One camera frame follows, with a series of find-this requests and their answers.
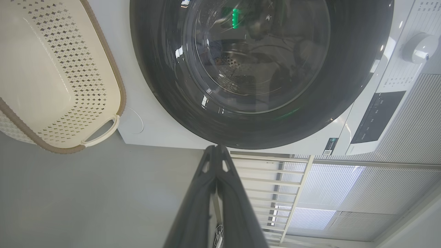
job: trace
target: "label sticker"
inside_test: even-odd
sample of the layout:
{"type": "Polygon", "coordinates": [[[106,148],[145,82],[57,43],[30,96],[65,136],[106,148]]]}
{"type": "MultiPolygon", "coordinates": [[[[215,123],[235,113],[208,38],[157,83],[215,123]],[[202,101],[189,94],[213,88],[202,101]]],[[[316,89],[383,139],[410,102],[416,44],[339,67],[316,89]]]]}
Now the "label sticker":
{"type": "Polygon", "coordinates": [[[328,143],[326,144],[325,150],[323,151],[323,155],[330,156],[334,151],[335,146],[337,145],[338,138],[329,138],[328,143]]]}

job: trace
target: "basket handle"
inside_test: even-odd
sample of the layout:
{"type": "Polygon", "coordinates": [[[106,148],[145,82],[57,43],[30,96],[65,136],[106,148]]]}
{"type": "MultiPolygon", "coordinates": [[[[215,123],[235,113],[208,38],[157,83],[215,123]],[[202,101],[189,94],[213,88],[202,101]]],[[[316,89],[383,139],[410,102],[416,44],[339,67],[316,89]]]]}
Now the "basket handle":
{"type": "Polygon", "coordinates": [[[108,118],[106,121],[103,122],[103,125],[104,125],[105,123],[107,123],[108,121],[110,121],[110,120],[113,120],[113,125],[112,125],[112,127],[111,127],[109,130],[107,130],[103,135],[101,135],[101,136],[99,136],[98,138],[93,139],[93,140],[91,140],[91,141],[85,141],[86,139],[88,139],[88,137],[87,137],[87,138],[85,138],[85,139],[83,139],[83,140],[81,141],[81,144],[84,145],[85,147],[91,147],[91,146],[94,146],[94,145],[96,145],[96,144],[98,144],[98,143],[104,141],[104,140],[107,139],[108,137],[110,137],[110,136],[116,131],[116,129],[118,128],[118,125],[120,124],[120,116],[119,116],[119,115],[115,115],[115,116],[112,116],[112,117],[108,118]]]}

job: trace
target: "door glass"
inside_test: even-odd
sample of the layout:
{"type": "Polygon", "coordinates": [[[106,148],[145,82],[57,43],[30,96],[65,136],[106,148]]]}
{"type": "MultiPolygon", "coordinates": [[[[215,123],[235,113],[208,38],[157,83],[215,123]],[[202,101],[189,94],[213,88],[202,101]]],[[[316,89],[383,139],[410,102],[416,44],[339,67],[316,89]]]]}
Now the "door glass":
{"type": "Polygon", "coordinates": [[[329,45],[324,0],[199,0],[187,23],[187,58],[198,86],[239,113],[265,113],[296,99],[314,81],[329,45]]]}

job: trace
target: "cable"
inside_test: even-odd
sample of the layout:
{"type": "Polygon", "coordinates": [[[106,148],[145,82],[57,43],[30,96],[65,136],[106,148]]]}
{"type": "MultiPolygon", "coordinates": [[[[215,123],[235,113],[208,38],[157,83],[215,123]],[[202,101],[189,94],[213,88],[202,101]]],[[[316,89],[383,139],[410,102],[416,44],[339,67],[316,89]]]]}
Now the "cable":
{"type": "Polygon", "coordinates": [[[216,238],[214,238],[214,246],[216,248],[222,248],[222,240],[223,240],[223,236],[224,236],[224,226],[223,225],[218,225],[216,227],[216,238]]]}

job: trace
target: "white washing machine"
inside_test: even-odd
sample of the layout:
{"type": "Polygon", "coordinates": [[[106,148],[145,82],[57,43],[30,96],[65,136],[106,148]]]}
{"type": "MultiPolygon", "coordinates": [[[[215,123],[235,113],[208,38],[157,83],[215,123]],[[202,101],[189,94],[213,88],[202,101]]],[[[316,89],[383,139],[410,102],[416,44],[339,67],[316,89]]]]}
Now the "white washing machine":
{"type": "Polygon", "coordinates": [[[440,1],[89,2],[148,146],[374,151],[441,34],[440,1]]]}

